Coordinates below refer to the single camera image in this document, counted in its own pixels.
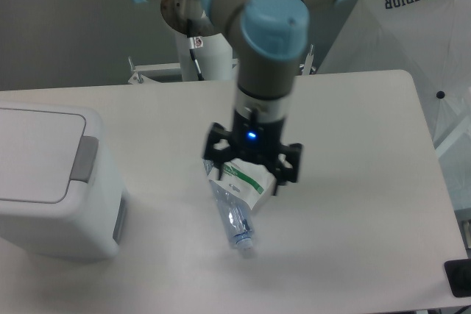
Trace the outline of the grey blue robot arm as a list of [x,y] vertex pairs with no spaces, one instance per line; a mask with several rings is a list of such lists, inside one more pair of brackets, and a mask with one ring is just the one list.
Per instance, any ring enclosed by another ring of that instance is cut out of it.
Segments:
[[217,168],[240,159],[262,165],[277,185],[295,183],[302,144],[281,141],[310,10],[344,0],[199,0],[239,58],[231,130],[213,124],[203,157]]

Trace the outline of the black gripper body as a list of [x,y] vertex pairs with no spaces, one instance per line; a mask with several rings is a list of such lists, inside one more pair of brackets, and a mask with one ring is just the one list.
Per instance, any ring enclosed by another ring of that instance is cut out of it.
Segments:
[[263,123],[251,121],[236,110],[230,133],[230,160],[240,159],[265,167],[277,167],[285,118]]

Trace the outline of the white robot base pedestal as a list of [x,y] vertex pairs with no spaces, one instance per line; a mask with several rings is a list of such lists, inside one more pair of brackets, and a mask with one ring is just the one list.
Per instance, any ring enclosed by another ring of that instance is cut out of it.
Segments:
[[174,35],[184,82],[235,78],[233,48],[210,22],[200,0],[161,0],[160,13]]

